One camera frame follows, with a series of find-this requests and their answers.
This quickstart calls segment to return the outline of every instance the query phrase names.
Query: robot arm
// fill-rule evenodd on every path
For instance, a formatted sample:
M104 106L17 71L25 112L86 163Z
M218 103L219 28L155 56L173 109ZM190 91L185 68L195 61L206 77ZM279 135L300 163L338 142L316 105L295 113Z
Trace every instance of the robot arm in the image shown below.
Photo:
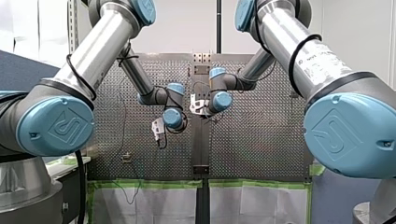
M90 19L93 29L55 77L42 79L24 99L0 92L0 155L63 156L79 150L91 137L95 91L125 43L154 23L155 8L150 0L92 0ZM146 105L181 109L182 97L175 92L184 93L182 86L155 90L138 61L126 59L122 66ZM156 102L146 97L154 92Z
M139 103L141 105L163 105L165 108L163 111L164 125L175 132L182 132L186 128L186 118L183 118L182 106L185 91L183 85L173 82L169 83L166 88L154 86L129 44L122 50L120 56L120 67L134 83L138 91Z
M322 164L352 177L396 176L395 92L349 68L308 31L310 20L307 0L240 0L235 26L276 58L305 98L305 141Z
M231 105L233 99L227 91L253 91L260 76L274 62L271 54L259 49L239 76L227 74L222 67L213 68L209 73L211 97L204 108L205 116L214 116Z

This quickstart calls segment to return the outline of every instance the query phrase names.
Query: logo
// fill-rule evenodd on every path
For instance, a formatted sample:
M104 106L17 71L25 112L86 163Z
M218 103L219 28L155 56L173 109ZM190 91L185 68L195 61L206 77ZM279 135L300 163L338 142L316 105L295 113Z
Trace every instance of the logo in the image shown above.
M147 0L144 4L143 4L145 10L148 11L149 15L151 16L154 13L154 5L152 5L150 0Z
M61 112L49 128L49 134L73 146L87 127L88 122L70 108Z
M312 134L334 161L362 144L359 133L336 109L333 109L312 129Z

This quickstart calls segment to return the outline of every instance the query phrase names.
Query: blue joint cap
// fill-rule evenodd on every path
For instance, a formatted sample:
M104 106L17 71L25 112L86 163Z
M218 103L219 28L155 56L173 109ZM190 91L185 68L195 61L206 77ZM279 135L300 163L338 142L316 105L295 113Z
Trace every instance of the blue joint cap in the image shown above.
M163 112L163 122L167 127L177 129L183 124L183 118L177 109L170 108Z
M168 84L167 88L171 91L179 93L180 95L184 95L184 86L181 83L171 82Z
M227 91L218 92L213 97L213 107L215 107L215 109L219 112L226 110L228 107L230 107L232 102L233 98Z
M80 150L93 132L93 113L81 100L56 96L33 105L21 117L17 140L35 156L64 156Z
M239 0L235 11L235 28L238 31L246 32L250 26L253 14L254 0Z
M357 93L327 95L306 112L305 141L312 154L337 174L396 176L396 110Z
M134 6L134 10L139 16L140 20L144 25L150 26L155 22L157 18L157 13L155 10L155 5L152 0L130 0Z
M209 72L209 78L212 79L212 78L214 78L216 76L220 76L220 75L226 74L226 72L227 71L223 67L212 68L210 70L210 72Z

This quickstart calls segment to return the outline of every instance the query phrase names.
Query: perforated metal panel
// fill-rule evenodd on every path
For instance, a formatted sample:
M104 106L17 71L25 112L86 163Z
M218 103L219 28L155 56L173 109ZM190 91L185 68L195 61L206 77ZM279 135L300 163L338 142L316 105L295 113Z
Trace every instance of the perforated metal panel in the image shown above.
M191 55L140 55L140 62L154 85L183 83L184 108L189 108ZM169 133L167 148L158 149L151 122L162 114L163 107L139 104L137 91L117 64L112 66L97 94L96 132L90 149L94 158L89 179L136 178L136 175L145 179L192 179L190 124L184 133ZM190 118L188 109L185 112ZM128 152L132 162L122 163L121 155Z
M207 60L236 73L250 58L251 55L211 55ZM172 81L184 84L184 108L189 119L189 73L194 65L207 60L197 62L190 54L140 55L140 62L155 85L165 86ZM89 179L136 178L136 174L145 179L193 179L192 149L199 153L205 144L194 146L191 135L200 127L192 127L189 122L184 133L168 134L167 149L159 150L151 122L163 108L140 105L136 90L117 64L97 93ZM255 91L233 93L232 107L220 122L212 123L211 135L201 139L209 142L209 178L305 181L309 177L312 157L304 142L304 100L291 98L290 93L289 79L279 66ZM131 153L132 162L120 162L120 156L127 152ZM203 150L196 156L200 158L195 161L204 163L207 154Z
M234 74L249 59L212 55L213 66ZM305 181L309 177L312 157L304 142L304 99L291 98L291 91L287 74L277 65L255 91L232 93L233 105L219 123L212 124L210 178Z

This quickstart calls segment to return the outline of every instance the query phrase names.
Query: green border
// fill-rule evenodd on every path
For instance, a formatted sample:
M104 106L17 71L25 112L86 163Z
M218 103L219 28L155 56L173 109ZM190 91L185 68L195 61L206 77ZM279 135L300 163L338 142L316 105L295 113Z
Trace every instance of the green border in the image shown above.
M242 187L261 187L272 189L306 189L306 224L311 224L312 209L312 183L301 182L278 182L248 179L225 179L209 180L210 188L242 188Z
M235 188L235 187L263 187L272 189L308 189L311 184L301 182L279 182L279 181L264 181L264 180L209 180L210 188Z
M95 189L119 189L137 188L141 182L141 189L198 189L202 187L202 181L157 181L157 180L136 180L136 179L117 179L90 181L89 185Z
M118 179L114 181L90 181L88 182L88 217L89 224L93 221L93 202L94 193L97 189L119 189L137 188L139 182L142 182L141 189L198 189L202 187L202 181L156 181L156 180L136 180L136 179ZM306 189L307 190L307 208L306 224L311 224L312 209L312 183L293 183L263 180L209 180L210 188L238 188L238 187L262 187L273 189Z
M93 202L97 189L137 188L141 183L141 189L198 189L202 187L202 181L157 181L137 179L97 180L88 182L88 223L93 223Z
M314 163L309 166L309 175L323 175L325 170L326 167L324 167L322 164Z

